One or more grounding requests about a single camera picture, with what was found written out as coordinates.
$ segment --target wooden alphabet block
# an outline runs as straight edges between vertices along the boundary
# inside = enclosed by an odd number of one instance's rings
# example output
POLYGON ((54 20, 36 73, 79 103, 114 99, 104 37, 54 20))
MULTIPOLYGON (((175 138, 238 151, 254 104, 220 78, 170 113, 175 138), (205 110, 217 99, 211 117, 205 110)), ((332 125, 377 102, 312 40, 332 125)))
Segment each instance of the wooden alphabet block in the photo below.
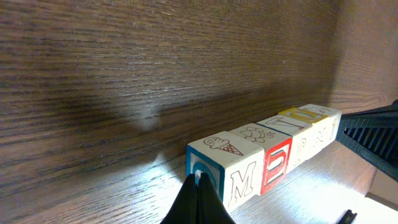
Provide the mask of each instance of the wooden alphabet block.
POLYGON ((292 171, 308 159, 312 149, 313 135, 312 124, 306 123, 283 115, 277 115, 257 122, 261 126, 282 132, 292 137, 292 148, 287 166, 287 172, 292 171))
POLYGON ((293 118, 299 121, 304 121, 306 123, 312 124, 311 130, 313 131, 312 148, 307 150, 308 153, 305 155, 307 159, 310 159, 314 155, 318 154, 328 143, 325 141, 326 128, 329 124, 328 116, 324 114, 318 114, 310 110, 303 110, 300 108, 291 108, 278 113, 279 115, 284 115, 289 118, 293 118))
POLYGON ((187 175, 206 172, 227 211, 260 194, 264 149, 223 131, 187 146, 187 175))
POLYGON ((265 194, 286 174, 292 138, 258 124, 247 124, 230 131, 230 133, 264 148, 261 195, 265 194))
POLYGON ((322 143, 325 147, 336 139, 338 126, 340 124, 340 119, 341 119, 340 110, 327 108, 324 106, 313 105, 313 104, 308 104, 305 106, 301 106, 299 108, 305 111, 311 111, 317 114, 328 116, 327 119, 325 119, 325 125, 320 127, 321 133, 320 131, 318 131, 317 134, 318 142, 322 143))

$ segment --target wooden panel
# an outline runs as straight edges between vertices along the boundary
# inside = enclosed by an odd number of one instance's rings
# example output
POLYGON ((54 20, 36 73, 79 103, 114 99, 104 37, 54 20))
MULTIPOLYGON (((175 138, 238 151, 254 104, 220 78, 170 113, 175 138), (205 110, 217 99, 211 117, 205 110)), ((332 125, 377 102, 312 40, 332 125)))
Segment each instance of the wooden panel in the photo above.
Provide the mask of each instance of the wooden panel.
MULTIPOLYGON (((394 1, 0 4, 4 223, 159 222, 186 143, 307 103, 347 113, 398 98, 394 1)), ((304 164, 233 218, 310 222, 291 205, 299 177, 364 194, 374 173, 338 143, 304 164)))

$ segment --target white block face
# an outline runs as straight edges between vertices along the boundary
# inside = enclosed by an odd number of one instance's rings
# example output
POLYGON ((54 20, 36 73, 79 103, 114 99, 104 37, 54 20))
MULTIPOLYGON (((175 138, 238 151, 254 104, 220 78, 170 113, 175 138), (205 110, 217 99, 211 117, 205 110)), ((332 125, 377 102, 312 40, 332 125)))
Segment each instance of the white block face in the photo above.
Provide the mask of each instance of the white block face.
POLYGON ((230 131, 231 133, 262 146, 265 151, 280 144, 290 136, 258 124, 247 124, 230 131))
POLYGON ((304 132, 312 127, 310 123, 299 121, 293 118, 288 118, 283 115, 276 115, 264 119, 262 121, 257 122, 257 124, 260 124, 267 128, 278 130, 290 136, 295 136, 297 134, 300 134, 301 132, 304 132))
POLYGON ((282 115, 267 118, 257 122, 257 124, 292 136, 292 148, 290 150, 287 172, 292 171, 308 159, 308 155, 310 154, 309 150, 312 149, 311 141, 314 135, 311 128, 312 124, 282 115))
POLYGON ((264 150, 261 150, 226 168, 223 204, 227 211, 260 194, 263 162, 264 150))
POLYGON ((323 149, 336 139, 338 126, 341 119, 341 111, 313 104, 301 106, 299 109, 328 116, 317 123, 313 123, 315 131, 315 139, 313 142, 314 148, 323 149))
POLYGON ((209 157, 225 169, 251 156, 263 148, 227 132, 220 133, 191 142, 188 146, 209 157))

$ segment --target ice cream cone illustration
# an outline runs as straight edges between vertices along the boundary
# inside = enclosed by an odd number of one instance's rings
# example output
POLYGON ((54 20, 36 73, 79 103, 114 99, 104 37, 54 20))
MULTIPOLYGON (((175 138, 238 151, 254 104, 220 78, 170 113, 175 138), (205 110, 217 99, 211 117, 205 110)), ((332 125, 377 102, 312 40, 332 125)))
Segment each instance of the ice cream cone illustration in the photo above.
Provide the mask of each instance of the ice cream cone illustration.
POLYGON ((243 156, 243 153, 237 150, 233 145, 229 143, 229 140, 224 140, 219 137, 210 137, 204 140, 204 143, 210 146, 210 149, 219 149, 226 152, 236 154, 238 156, 243 156))

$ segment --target toy block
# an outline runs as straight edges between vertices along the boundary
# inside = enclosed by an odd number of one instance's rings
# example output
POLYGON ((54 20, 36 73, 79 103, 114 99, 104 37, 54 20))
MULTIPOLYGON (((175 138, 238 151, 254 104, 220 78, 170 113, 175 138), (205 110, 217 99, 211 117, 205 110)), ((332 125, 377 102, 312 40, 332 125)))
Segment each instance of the toy block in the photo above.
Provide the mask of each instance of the toy block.
POLYGON ((313 142, 314 147, 323 149, 336 139, 341 111, 313 104, 301 106, 299 109, 327 116, 322 121, 313 123, 317 130, 315 141, 313 142))
POLYGON ((292 137, 292 147, 287 166, 287 173, 292 171, 305 160, 309 159, 308 152, 312 149, 313 140, 311 123, 277 115, 257 122, 257 124, 287 134, 292 137))
POLYGON ((278 184, 285 176, 292 138, 258 124, 247 124, 230 131, 264 148, 261 195, 278 184))
POLYGON ((311 110, 317 110, 315 107, 320 108, 317 105, 314 105, 314 107, 311 106, 309 108, 306 108, 306 106, 304 106, 304 108, 291 108, 278 113, 279 115, 287 116, 289 118, 297 119, 299 121, 304 121, 306 123, 312 124, 311 129, 314 132, 313 140, 310 141, 312 144, 312 149, 307 151, 308 152, 308 154, 306 155, 307 159, 316 155, 324 147, 326 147, 332 142, 331 141, 332 139, 328 140, 328 137, 330 137, 331 135, 331 133, 329 132, 331 132, 332 130, 334 131, 333 127, 336 126, 337 122, 330 119, 325 114, 320 114, 311 111, 311 110))
POLYGON ((227 211, 260 194, 264 149, 223 131, 187 146, 187 176, 208 174, 227 211))

